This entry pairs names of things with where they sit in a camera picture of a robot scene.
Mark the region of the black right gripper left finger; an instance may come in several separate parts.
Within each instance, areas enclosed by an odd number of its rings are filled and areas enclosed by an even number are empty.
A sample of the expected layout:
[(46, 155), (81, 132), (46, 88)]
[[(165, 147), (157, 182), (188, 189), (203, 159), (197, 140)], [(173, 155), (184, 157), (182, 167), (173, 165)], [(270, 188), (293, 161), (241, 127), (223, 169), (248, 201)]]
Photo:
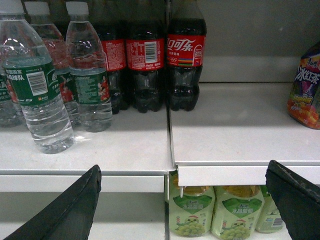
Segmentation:
[(6, 240), (87, 240), (102, 181), (96, 164)]

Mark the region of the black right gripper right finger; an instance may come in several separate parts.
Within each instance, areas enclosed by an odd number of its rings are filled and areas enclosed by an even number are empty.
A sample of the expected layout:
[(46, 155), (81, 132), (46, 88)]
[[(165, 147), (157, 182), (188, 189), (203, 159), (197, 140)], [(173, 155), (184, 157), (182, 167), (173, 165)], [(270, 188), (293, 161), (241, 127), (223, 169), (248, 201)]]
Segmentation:
[(266, 170), (266, 187), (293, 240), (320, 238), (320, 187), (275, 160)]

